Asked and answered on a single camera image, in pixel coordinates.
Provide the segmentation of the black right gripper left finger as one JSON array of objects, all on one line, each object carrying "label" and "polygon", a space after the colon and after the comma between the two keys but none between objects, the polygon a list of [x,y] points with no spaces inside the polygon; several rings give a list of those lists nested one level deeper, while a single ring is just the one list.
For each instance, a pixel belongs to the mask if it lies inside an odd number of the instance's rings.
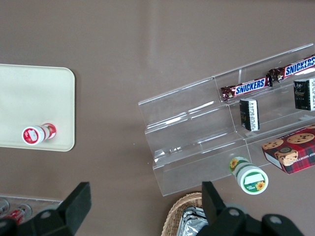
[{"label": "black right gripper left finger", "polygon": [[81,182],[57,207],[32,216],[28,204],[20,204],[0,219],[2,236],[73,236],[92,206],[91,186]]}]

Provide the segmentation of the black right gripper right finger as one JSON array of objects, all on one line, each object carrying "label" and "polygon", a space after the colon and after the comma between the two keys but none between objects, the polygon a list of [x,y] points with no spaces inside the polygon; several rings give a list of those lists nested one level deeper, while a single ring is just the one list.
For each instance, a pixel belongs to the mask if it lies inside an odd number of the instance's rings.
[{"label": "black right gripper right finger", "polygon": [[237,207],[227,207],[212,182],[202,182],[202,208],[208,225],[198,236],[302,236],[287,217],[266,214],[258,221]]}]

